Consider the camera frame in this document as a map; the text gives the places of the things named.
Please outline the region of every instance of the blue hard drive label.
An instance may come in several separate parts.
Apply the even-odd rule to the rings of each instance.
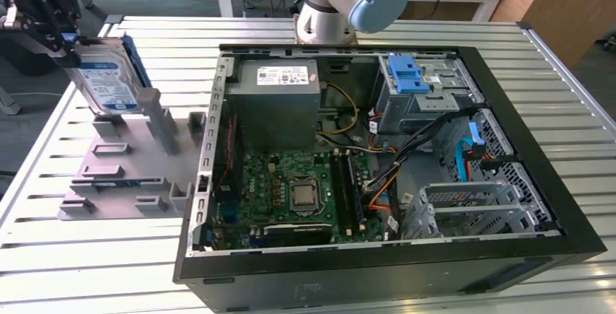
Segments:
[[[88,91],[99,104],[110,110],[132,110],[138,108],[138,99],[123,78],[120,66],[116,63],[84,62],[79,66]]]

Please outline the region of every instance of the orange wire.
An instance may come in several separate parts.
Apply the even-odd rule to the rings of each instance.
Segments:
[[[466,179],[470,182],[471,181],[471,162],[470,161],[466,162],[464,168],[466,168]]]
[[[386,185],[382,187],[382,189],[379,190],[379,192],[376,193],[375,197],[372,197],[372,200],[370,201],[370,204],[368,204],[368,209],[383,209],[382,206],[376,206],[375,205],[375,202],[376,200],[379,199],[379,196],[382,196],[382,193],[386,191],[387,187],[390,186],[390,184],[394,182],[394,179],[396,179],[396,176],[398,176],[398,173],[400,172],[400,170],[396,171],[396,173],[394,173],[392,177],[390,178],[390,180],[386,182]]]
[[[375,147],[375,134],[371,134],[371,135],[370,135],[370,139],[368,139],[368,148],[372,149],[372,150],[376,150],[376,151],[383,150],[383,147],[382,147],[382,148]],[[394,148],[394,147],[388,147],[387,149],[388,149],[391,152],[398,152],[398,149]]]

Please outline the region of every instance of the aluminum table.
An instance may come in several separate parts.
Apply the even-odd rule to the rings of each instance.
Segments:
[[[292,43],[291,19],[116,17],[162,104],[207,111],[220,43]],[[286,313],[612,313],[616,311],[616,127],[531,30],[511,23],[402,21],[360,44],[479,48],[610,251],[488,295]],[[210,313],[171,282],[180,219],[62,222],[58,206],[95,130],[71,85],[0,203],[0,312]]]

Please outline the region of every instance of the power supply label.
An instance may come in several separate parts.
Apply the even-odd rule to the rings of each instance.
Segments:
[[[262,66],[258,70],[258,85],[308,84],[307,66]]]
[[[88,91],[102,106],[110,110],[132,110],[138,107],[138,99],[122,82],[127,75],[116,63],[82,63],[79,71],[88,85]]]

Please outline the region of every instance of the wire bundle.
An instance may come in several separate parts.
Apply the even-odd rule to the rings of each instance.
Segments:
[[[447,124],[452,119],[470,116],[475,114],[478,111],[476,107],[464,108],[458,112],[444,113],[439,118],[436,118],[432,122],[426,124],[406,140],[403,146],[398,149],[396,154],[394,155],[394,161],[390,168],[383,172],[376,178],[374,178],[367,186],[371,187],[378,184],[383,179],[387,178],[386,183],[376,191],[376,195],[372,197],[370,202],[368,208],[370,209],[387,209],[383,206],[375,205],[376,201],[379,200],[379,196],[387,190],[387,188],[392,185],[394,179],[396,178],[400,172],[400,166],[407,161],[411,152],[418,149],[418,147],[428,142],[442,130],[443,125]]]
[[[482,157],[482,160],[494,160],[494,156],[491,154],[484,154]],[[464,161],[464,171],[466,171],[466,181],[471,181],[471,161],[472,160],[466,160]]]
[[[346,132],[350,132],[355,128],[355,124],[358,123],[358,119],[359,119],[359,109],[358,109],[358,105],[355,104],[355,101],[351,98],[350,94],[347,94],[347,92],[336,84],[327,83],[327,86],[335,88],[347,98],[348,102],[351,103],[351,106],[354,106],[354,120],[351,121],[351,124],[346,128],[342,128],[338,130],[323,130],[318,132],[319,135],[339,135]]]

